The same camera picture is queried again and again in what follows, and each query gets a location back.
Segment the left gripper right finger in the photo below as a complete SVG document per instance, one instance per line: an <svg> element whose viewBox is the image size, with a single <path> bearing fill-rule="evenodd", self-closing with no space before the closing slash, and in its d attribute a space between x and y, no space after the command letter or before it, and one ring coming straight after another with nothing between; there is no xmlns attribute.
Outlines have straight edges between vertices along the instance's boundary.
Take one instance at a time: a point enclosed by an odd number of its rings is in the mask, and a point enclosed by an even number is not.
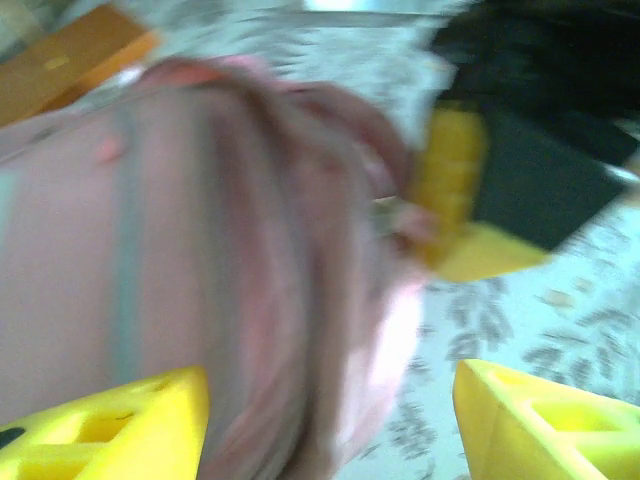
<svg viewBox="0 0 640 480"><path fill-rule="evenodd" d="M474 479L639 476L634 405L478 359L459 362L453 404Z"/></svg>

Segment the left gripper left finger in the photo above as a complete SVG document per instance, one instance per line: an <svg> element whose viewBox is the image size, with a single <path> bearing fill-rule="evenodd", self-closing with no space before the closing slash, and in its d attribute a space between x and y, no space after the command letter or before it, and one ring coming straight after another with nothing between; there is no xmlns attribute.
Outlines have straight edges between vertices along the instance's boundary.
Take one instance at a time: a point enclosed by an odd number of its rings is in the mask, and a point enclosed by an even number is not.
<svg viewBox="0 0 640 480"><path fill-rule="evenodd" d="M204 370L168 371L2 426L1 476L194 479L208 416Z"/></svg>

